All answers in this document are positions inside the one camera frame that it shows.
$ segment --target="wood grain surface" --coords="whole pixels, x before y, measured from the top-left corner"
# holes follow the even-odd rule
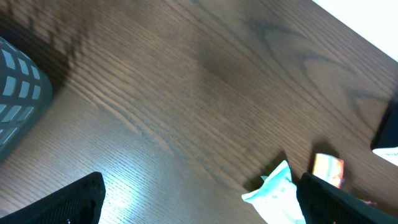
[[[369,148],[398,64],[310,0],[6,0],[0,19],[55,90],[0,164],[0,217],[100,171],[101,223],[264,223],[241,194],[327,151],[398,215],[398,167]]]

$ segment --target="black plastic object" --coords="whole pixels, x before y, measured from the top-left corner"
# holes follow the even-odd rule
[[[98,223],[105,199],[101,173],[86,177],[8,216],[0,224],[94,224]]]
[[[306,224],[398,223],[394,218],[312,174],[304,173],[297,200]]]
[[[372,140],[371,149],[398,147],[398,107],[397,103],[390,103],[379,129]]]
[[[0,37],[0,161],[50,105],[47,76],[23,52]]]

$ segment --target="wooden desk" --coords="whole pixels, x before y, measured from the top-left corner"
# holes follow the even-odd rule
[[[345,190],[397,215],[398,167],[369,144],[398,64],[310,0],[0,9],[2,33],[58,81],[0,164],[2,216],[97,170],[103,223],[264,223],[245,188],[281,159],[300,176],[316,151],[345,160]]]

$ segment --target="tissue packet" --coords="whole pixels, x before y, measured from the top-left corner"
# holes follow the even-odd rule
[[[268,224],[304,224],[297,187],[292,182],[292,173],[287,161],[283,161],[270,176],[262,176],[260,189],[243,194],[242,199],[251,203]]]

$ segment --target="gray plastic basket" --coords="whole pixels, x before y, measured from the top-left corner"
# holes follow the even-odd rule
[[[41,117],[51,99],[47,76],[0,37],[0,161]]]

